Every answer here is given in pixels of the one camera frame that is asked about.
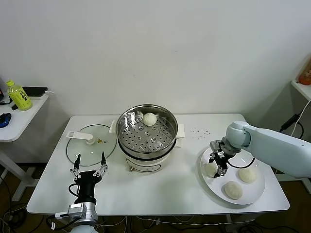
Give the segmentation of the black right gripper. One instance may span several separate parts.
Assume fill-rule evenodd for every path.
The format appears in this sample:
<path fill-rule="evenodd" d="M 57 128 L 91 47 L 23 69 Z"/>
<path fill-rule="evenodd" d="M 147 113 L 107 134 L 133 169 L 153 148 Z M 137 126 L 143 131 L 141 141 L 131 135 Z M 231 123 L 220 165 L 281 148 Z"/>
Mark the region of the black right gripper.
<path fill-rule="evenodd" d="M 208 160 L 209 163 L 216 161 L 216 164 L 218 165 L 213 178 L 218 178 L 226 174 L 228 169 L 228 159 L 229 156 L 223 150 L 223 143 L 216 143 L 216 149 L 210 154 Z"/>

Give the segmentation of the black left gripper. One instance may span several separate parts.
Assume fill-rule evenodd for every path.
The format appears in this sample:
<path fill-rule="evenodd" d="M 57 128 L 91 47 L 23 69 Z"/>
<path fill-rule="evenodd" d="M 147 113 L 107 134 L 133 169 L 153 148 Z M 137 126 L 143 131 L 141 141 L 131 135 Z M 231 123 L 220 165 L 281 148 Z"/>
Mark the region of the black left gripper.
<path fill-rule="evenodd" d="M 102 176 L 108 170 L 108 164 L 104 151 L 102 152 L 99 168 L 91 171 L 83 171 L 79 173 L 81 155 L 78 154 L 77 159 L 70 169 L 71 174 L 76 180 L 75 183 L 79 186 L 79 193 L 75 202 L 96 202 L 94 197 L 95 185 L 102 180 Z"/>

